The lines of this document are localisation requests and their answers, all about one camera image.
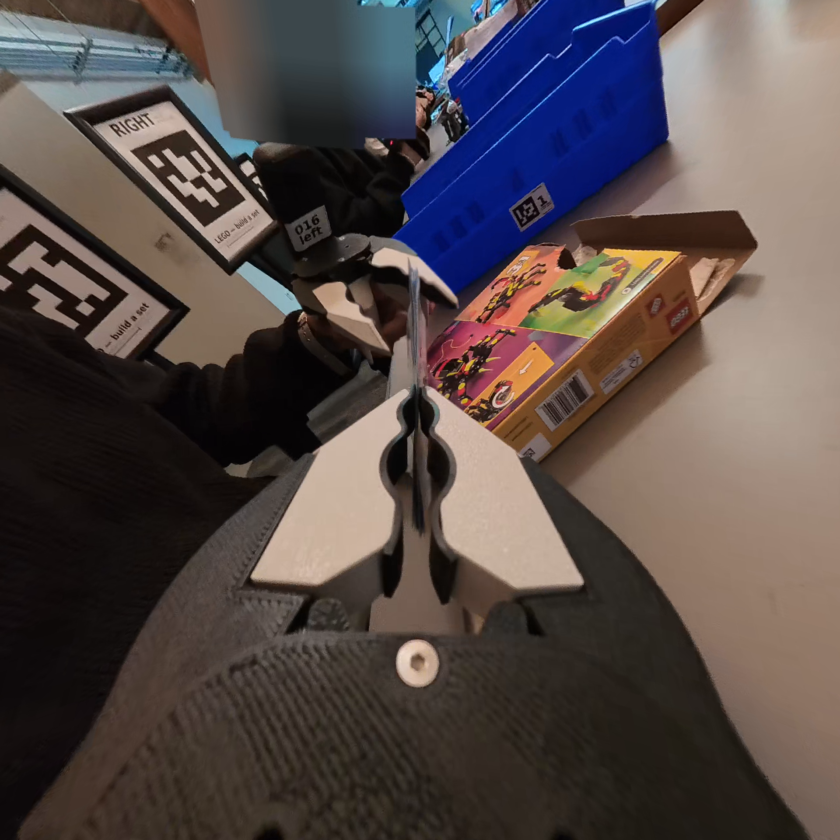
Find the person's left hand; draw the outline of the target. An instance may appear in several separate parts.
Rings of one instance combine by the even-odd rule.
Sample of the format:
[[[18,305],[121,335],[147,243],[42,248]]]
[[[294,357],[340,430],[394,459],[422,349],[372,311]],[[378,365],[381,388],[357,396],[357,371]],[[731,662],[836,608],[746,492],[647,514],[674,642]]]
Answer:
[[[366,357],[390,356],[396,342],[406,336],[407,310],[410,303],[408,289],[395,285],[371,283],[372,304],[364,311],[374,322],[388,351],[378,349],[362,350]]]

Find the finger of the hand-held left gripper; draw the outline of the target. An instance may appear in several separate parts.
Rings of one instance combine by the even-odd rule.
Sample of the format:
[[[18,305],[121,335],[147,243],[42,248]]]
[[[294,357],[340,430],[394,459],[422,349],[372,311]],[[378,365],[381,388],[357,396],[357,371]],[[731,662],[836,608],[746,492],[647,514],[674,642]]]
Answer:
[[[372,276],[350,282],[321,280],[311,284],[311,294],[328,322],[345,338],[352,340],[363,354],[391,358],[392,346],[382,335],[382,317],[378,302],[396,303],[393,294],[376,284]]]
[[[373,287],[407,309],[410,303],[410,279],[416,274],[419,296],[438,307],[459,308],[456,294],[421,257],[402,245],[371,245],[369,260]]]

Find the black framed marker sign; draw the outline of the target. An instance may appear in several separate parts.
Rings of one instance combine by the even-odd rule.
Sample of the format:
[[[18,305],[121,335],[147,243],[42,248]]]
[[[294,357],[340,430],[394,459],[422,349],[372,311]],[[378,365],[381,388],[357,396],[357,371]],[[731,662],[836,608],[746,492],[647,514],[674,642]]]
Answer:
[[[190,311],[5,166],[1,299],[63,324],[95,350],[135,360]]]
[[[279,232],[258,187],[171,87],[63,114],[228,275]]]

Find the blue plastic bin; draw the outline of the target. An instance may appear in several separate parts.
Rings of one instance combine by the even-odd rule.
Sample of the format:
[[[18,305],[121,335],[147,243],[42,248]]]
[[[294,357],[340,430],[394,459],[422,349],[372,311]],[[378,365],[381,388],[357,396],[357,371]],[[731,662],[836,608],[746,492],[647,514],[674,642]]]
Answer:
[[[575,27],[402,201],[395,238],[454,290],[667,141],[655,2]]]
[[[543,57],[563,52],[575,27],[624,8],[622,1],[538,2],[467,58],[449,81],[451,97],[476,124]]]

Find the wristwatch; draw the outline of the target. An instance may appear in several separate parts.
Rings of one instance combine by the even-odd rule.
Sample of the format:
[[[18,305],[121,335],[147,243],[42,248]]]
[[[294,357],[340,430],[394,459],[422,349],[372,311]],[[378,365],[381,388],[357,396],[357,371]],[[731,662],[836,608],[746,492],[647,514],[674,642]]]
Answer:
[[[300,311],[297,333],[301,345],[332,373],[348,379],[358,371],[357,348],[323,316]]]

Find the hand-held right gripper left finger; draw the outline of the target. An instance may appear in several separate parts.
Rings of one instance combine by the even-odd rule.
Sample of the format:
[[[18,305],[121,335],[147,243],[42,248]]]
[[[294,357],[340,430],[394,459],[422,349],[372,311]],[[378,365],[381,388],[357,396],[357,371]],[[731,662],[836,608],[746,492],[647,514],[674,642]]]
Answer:
[[[415,393],[399,392],[320,447],[249,580],[317,599],[396,593],[404,530],[401,484],[413,474]]]

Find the person's left forearm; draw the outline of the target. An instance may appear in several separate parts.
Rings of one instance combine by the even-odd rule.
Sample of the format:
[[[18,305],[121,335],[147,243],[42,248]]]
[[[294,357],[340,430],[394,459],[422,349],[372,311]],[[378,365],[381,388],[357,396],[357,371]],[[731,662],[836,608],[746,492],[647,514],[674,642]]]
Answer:
[[[310,412],[354,375],[332,373],[301,345],[299,312],[252,333],[225,365],[175,365],[148,386],[144,401],[223,467],[270,447],[293,459],[315,451]]]

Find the pale blue instruction booklet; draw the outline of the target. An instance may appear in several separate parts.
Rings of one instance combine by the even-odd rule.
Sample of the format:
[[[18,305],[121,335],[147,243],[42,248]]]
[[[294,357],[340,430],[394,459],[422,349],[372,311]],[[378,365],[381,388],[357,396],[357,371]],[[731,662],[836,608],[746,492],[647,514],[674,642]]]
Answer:
[[[395,419],[399,433],[386,447],[381,465],[385,488],[395,502],[395,511],[402,524],[411,524],[418,533],[426,531],[427,432],[424,413],[427,402],[427,315],[428,305],[419,271],[408,272],[407,306],[407,372],[408,388],[397,395]],[[406,513],[397,487],[404,476],[411,479],[411,511]]]

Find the yellow cardboard toy box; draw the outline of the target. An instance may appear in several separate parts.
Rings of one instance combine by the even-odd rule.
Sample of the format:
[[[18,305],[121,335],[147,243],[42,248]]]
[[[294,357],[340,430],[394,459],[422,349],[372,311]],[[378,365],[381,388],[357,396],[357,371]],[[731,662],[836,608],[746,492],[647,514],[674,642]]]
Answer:
[[[544,459],[695,325],[758,247],[739,211],[595,217],[527,246],[428,346],[427,383]],[[689,268],[734,267],[698,301]]]

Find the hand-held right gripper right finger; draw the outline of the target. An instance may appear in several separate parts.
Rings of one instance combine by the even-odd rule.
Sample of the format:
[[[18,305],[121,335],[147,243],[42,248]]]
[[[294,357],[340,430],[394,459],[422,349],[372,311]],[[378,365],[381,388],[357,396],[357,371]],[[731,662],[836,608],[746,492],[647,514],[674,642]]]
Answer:
[[[486,618],[522,597],[578,592],[584,579],[522,459],[435,392],[418,397],[416,467],[437,599]]]

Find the person's black sweater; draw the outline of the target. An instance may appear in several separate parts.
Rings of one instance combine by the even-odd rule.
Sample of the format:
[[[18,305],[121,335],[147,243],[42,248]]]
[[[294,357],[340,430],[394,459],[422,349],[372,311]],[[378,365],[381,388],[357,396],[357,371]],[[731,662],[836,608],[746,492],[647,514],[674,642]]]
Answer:
[[[163,373],[2,307],[2,838],[87,735],[167,587],[267,486],[144,401]]]

